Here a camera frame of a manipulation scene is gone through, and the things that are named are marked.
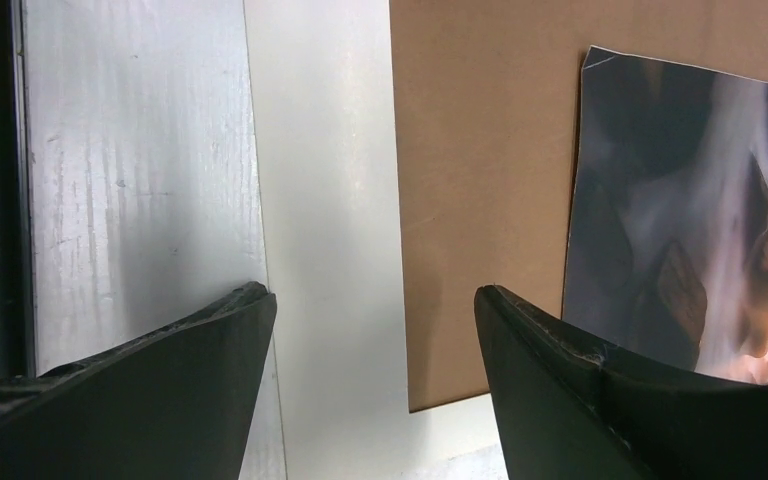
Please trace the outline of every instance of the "printed photo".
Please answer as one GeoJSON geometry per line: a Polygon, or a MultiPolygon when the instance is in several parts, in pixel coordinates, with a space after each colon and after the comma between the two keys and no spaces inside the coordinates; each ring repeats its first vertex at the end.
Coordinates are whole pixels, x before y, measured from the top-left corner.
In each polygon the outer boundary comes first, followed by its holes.
{"type": "Polygon", "coordinates": [[[768,383],[768,83],[590,49],[562,317],[768,383]]]}

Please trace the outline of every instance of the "white painted wood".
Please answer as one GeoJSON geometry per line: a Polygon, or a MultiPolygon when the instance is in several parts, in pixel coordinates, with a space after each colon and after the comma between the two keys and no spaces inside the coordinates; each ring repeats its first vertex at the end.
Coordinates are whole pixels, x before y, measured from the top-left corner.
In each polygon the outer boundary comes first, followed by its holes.
{"type": "MultiPolygon", "coordinates": [[[[26,0],[40,372],[266,281],[243,5],[26,0]]],[[[274,357],[241,476],[283,480],[274,357]]]]}
{"type": "Polygon", "coordinates": [[[408,414],[387,0],[245,5],[288,478],[497,444],[488,396],[408,414]]]}

